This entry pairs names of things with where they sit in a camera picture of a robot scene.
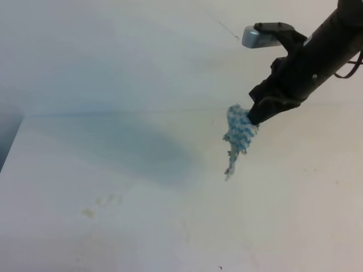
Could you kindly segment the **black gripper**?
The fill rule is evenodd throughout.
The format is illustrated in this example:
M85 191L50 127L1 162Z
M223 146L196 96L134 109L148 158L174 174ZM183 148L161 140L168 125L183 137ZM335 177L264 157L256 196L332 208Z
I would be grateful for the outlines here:
M276 59L271 75L250 92L254 105L248 117L253 125L299 107L340 67L340 39L337 37L287 39L282 44L288 55Z

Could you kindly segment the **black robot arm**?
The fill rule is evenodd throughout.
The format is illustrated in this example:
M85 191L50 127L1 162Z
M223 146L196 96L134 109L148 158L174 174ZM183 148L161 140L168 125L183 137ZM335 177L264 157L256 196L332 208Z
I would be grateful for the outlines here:
M270 76L250 91L249 119L258 125L299 107L319 86L348 63L362 61L362 1L339 1L336 10L306 37L289 24L256 23L244 29L242 45L257 49L282 45L287 56L276 58Z

